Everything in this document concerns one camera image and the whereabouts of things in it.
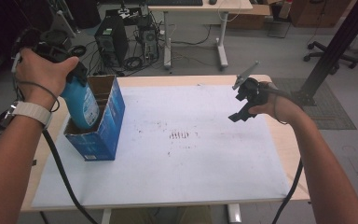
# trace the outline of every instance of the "computer tower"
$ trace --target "computer tower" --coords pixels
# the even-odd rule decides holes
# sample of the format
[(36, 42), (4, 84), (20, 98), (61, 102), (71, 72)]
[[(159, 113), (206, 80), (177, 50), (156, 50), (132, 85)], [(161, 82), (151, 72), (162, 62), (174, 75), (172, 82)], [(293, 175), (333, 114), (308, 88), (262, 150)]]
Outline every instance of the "computer tower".
[(150, 15), (145, 15), (138, 20), (138, 41), (142, 44), (144, 56), (147, 60), (158, 57), (158, 37), (156, 25)]
[(144, 56), (148, 60), (153, 60), (158, 57), (158, 41), (156, 37), (156, 30), (146, 30), (142, 32), (142, 39), (144, 43)]
[(120, 16), (105, 17), (94, 37), (103, 64), (123, 66), (129, 47), (123, 19)]

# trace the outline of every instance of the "carpet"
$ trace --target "carpet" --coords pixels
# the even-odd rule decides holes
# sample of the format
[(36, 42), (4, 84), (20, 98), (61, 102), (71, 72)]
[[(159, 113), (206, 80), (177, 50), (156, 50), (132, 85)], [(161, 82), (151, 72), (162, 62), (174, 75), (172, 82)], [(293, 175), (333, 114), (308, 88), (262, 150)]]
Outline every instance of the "carpet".
[[(272, 81), (282, 91), (299, 91), (305, 78), (273, 78)], [(356, 130), (353, 122), (341, 103), (323, 83), (313, 96), (316, 106), (304, 106), (305, 112), (313, 119), (320, 130)]]

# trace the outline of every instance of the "hand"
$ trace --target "hand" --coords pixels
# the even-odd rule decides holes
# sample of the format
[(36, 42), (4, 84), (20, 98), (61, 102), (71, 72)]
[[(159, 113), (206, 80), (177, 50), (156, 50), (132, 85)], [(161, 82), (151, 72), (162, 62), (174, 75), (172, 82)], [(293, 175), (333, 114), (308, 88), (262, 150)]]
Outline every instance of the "hand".
[(250, 114), (268, 114), (278, 121), (289, 124), (292, 124), (299, 115), (305, 115), (298, 105), (274, 93), (268, 95), (266, 104), (253, 106), (248, 112)]
[[(22, 49), (21, 62), (17, 66), (16, 79), (33, 82), (50, 90), (55, 97), (58, 97), (65, 88), (66, 76), (78, 63), (77, 57), (71, 57), (62, 63), (52, 63), (31, 49)], [(50, 110), (56, 99), (46, 90), (30, 84), (20, 84), (19, 88), (26, 102), (42, 105)]]

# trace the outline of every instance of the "blue spray bottle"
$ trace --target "blue spray bottle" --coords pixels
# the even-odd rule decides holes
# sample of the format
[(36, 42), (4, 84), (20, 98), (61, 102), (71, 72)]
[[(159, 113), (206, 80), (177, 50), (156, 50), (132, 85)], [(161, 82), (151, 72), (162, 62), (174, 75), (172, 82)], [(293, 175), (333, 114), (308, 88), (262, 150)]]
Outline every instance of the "blue spray bottle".
[[(38, 44), (34, 51), (41, 57), (54, 63), (60, 63), (70, 57), (68, 53), (50, 45)], [(71, 119), (75, 126), (87, 130), (96, 123), (100, 109), (89, 84), (87, 68), (79, 62), (66, 77), (66, 85), (61, 97), (65, 100)]]
[(61, 97), (68, 106), (72, 121), (79, 129), (89, 129), (95, 124), (100, 109), (87, 82), (82, 83), (73, 76), (71, 82), (66, 82)]

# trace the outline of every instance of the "white sheet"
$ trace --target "white sheet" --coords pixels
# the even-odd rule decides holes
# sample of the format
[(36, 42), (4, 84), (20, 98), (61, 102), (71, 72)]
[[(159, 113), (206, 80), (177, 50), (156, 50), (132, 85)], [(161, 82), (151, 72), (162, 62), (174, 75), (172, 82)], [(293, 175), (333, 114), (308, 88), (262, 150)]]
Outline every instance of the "white sheet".
[[(115, 161), (83, 161), (62, 135), (57, 148), (86, 206), (234, 203), (288, 192), (263, 116), (227, 117), (245, 102), (230, 86), (121, 88), (126, 111)], [(50, 155), (33, 207), (73, 206)]]

